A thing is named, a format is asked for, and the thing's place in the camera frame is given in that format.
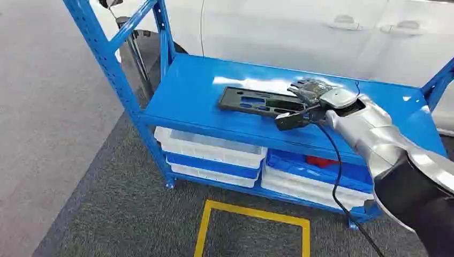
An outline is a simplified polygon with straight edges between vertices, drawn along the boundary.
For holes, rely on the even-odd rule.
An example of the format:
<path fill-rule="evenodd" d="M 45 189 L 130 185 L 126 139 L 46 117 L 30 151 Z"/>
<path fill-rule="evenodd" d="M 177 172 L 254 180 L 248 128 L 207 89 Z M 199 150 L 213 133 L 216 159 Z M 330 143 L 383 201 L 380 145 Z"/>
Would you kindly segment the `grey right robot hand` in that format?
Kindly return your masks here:
<path fill-rule="evenodd" d="M 343 85 L 310 77 L 292 82 L 287 91 L 296 95 L 307 108 L 345 109 L 359 96 Z"/>

